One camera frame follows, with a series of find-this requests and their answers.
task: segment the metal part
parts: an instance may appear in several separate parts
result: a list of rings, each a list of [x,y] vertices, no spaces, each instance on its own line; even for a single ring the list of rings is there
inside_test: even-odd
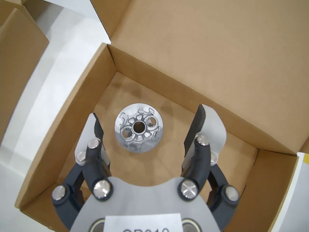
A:
[[[90,229],[89,232],[103,232],[104,230],[104,223],[105,223],[105,219],[99,219],[97,221],[95,221]]]
[[[194,220],[203,231],[220,232],[218,225],[201,196],[191,202],[183,201],[176,192],[183,178],[173,178],[161,185],[139,187],[119,178],[109,177],[113,185],[112,197],[105,202],[91,195],[80,210],[71,232],[85,232],[94,221],[107,215],[151,215],[180,213],[181,217]]]
[[[95,113],[91,113],[88,116],[88,119],[86,121],[86,124],[83,128],[82,134],[79,137],[78,143],[76,145],[74,154],[75,154],[75,161],[77,164],[79,164],[80,166],[83,166],[85,164],[85,161],[78,161],[77,159],[77,155],[81,152],[81,151],[86,151],[87,150],[87,145],[88,142],[91,139],[97,138],[99,141],[101,141],[102,143],[102,147],[101,148],[101,157],[103,159],[103,161],[105,162],[105,164],[109,167],[110,165],[110,160],[107,156],[107,153],[104,149],[104,145],[103,145],[103,130],[102,127],[100,125],[100,122],[96,116]]]
[[[203,123],[203,125],[199,132],[194,132],[195,133],[194,139],[202,135],[206,136],[208,138],[211,151],[216,154],[216,158],[218,161],[220,151],[225,145],[226,129],[219,115],[213,108],[207,105],[200,105],[200,106],[204,109],[205,118],[203,122],[199,121],[200,123]],[[184,160],[182,162],[183,169],[185,169],[188,166],[191,158],[194,155],[194,148],[195,148],[194,139],[191,142],[189,150],[187,151],[187,154],[185,155]]]
[[[182,220],[183,232],[202,232],[199,225],[191,219]]]
[[[181,183],[181,193],[185,198],[194,199],[197,196],[197,187],[191,180],[184,180]]]
[[[57,186],[52,192],[52,198],[56,201],[61,200],[65,196],[65,187],[60,185]]]
[[[98,140],[97,138],[94,138],[88,142],[87,146],[89,149],[95,149],[96,147],[99,146],[99,144],[100,144],[100,140]]]
[[[197,137],[197,142],[200,144],[200,145],[203,145],[203,146],[207,146],[209,145],[209,140],[208,140],[208,137],[207,136],[198,136]]]
[[[118,142],[131,152],[153,149],[163,135],[163,121],[157,110],[147,104],[125,107],[115,121]]]
[[[95,184],[93,188],[93,193],[97,198],[102,199],[109,194],[110,190],[111,186],[109,182],[106,180],[101,180]]]
[[[214,166],[217,163],[218,159],[215,153],[211,152],[211,166]]]
[[[76,159],[79,162],[83,162],[86,159],[86,152],[85,151],[81,151],[80,153],[77,154]]]
[[[227,186],[225,189],[225,195],[231,201],[237,201],[239,198],[238,191],[233,186]]]

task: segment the cardboard box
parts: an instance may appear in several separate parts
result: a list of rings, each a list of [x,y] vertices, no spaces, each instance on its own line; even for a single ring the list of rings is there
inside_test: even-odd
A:
[[[179,176],[184,138],[204,103],[229,132],[218,164],[242,193],[225,232],[270,231],[293,177],[295,153],[309,135],[306,0],[284,0],[284,8],[282,0],[91,2],[112,44],[102,44],[57,115],[15,206],[66,231],[51,193],[75,163],[91,112],[105,132],[113,176],[143,186]],[[295,13],[287,19],[290,7]],[[155,107],[164,123],[159,145],[143,154],[124,150],[114,134],[118,113],[136,102]],[[89,190],[82,190],[87,199]],[[209,190],[202,190],[204,200]]]
[[[24,87],[48,45],[34,21],[47,4],[39,0],[0,0],[0,143]]]

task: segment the open cardboard box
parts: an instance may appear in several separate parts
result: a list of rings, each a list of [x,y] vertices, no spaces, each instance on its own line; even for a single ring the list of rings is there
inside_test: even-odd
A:
[[[297,1],[306,6],[306,0]],[[229,132],[218,164],[241,193],[225,232],[270,231],[293,177],[295,153],[309,135],[308,51],[302,43],[308,26],[300,8],[293,8],[298,24],[285,17],[295,0],[284,0],[284,9],[278,8],[281,0],[91,2],[112,45],[101,45],[75,85],[15,206],[66,231],[51,193],[75,163],[74,148],[91,112],[103,127],[113,176],[140,186],[179,176],[183,141],[203,103],[217,111]],[[164,123],[159,145],[143,154],[129,153],[114,135],[118,113],[137,102],[156,108]],[[82,189],[88,198],[89,190]],[[204,200],[209,190],[202,190]]]

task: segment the center hole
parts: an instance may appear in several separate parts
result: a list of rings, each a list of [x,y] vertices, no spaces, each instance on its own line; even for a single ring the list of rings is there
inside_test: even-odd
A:
[[[133,125],[133,129],[136,133],[140,134],[140,133],[144,132],[144,130],[145,130],[145,123],[143,123],[141,121],[137,121]]]

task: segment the yellow label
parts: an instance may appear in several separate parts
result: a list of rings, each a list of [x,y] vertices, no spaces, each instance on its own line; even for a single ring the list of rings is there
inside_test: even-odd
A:
[[[309,154],[307,154],[307,153],[304,156],[304,163],[309,165]]]

